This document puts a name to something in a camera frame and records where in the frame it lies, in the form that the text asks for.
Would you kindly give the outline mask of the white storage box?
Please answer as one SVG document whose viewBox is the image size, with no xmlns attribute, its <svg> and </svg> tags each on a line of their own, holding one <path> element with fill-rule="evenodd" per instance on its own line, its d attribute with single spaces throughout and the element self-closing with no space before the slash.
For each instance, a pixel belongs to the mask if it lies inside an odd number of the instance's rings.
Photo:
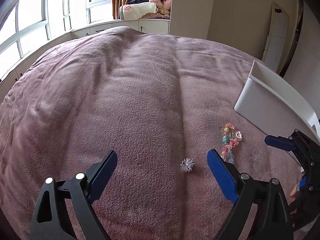
<svg viewBox="0 0 320 240">
<path fill-rule="evenodd" d="M 295 129 L 319 143 L 310 104 L 282 77 L 254 61 L 234 110 L 266 135 L 289 137 Z"/>
</svg>

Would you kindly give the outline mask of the pile of folded bedding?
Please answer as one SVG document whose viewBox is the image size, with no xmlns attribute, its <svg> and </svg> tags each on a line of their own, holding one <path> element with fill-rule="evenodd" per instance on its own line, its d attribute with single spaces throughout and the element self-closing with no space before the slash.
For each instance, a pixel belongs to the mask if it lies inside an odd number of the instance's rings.
<svg viewBox="0 0 320 240">
<path fill-rule="evenodd" d="M 131 0 L 119 7 L 122 21 L 135 21 L 145 18 L 162 18 L 168 20 L 172 0 Z"/>
</svg>

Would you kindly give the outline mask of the silver crystal brooch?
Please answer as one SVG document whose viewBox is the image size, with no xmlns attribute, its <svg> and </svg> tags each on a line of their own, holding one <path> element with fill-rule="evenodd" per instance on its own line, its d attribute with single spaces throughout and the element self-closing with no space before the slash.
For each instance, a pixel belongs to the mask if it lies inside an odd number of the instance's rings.
<svg viewBox="0 0 320 240">
<path fill-rule="evenodd" d="M 193 170 L 194 165 L 195 165 L 195 162 L 193 158 L 184 158 L 180 164 L 180 168 L 183 172 L 190 173 Z"/>
</svg>

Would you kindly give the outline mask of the pink bed blanket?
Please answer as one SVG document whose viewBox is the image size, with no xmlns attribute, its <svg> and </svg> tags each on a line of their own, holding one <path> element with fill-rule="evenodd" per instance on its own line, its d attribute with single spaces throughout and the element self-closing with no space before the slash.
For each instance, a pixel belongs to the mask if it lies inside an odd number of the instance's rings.
<svg viewBox="0 0 320 240">
<path fill-rule="evenodd" d="M 118 165 L 93 205 L 112 239 L 212 239 L 226 200 L 207 165 L 223 126 L 242 133 L 235 164 L 289 194 L 300 168 L 234 111 L 253 57 L 217 42 L 128 27 L 43 53 L 1 103 L 1 210 L 29 238 L 45 179 L 70 179 L 108 150 Z M 190 173 L 184 158 L 193 158 Z"/>
</svg>

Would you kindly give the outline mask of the window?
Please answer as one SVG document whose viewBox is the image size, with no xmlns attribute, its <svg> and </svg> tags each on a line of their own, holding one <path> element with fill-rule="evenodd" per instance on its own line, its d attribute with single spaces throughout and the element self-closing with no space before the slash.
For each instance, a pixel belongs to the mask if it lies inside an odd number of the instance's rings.
<svg viewBox="0 0 320 240">
<path fill-rule="evenodd" d="M 50 40 L 112 19 L 111 0 L 19 0 L 1 27 L 1 78 Z"/>
</svg>

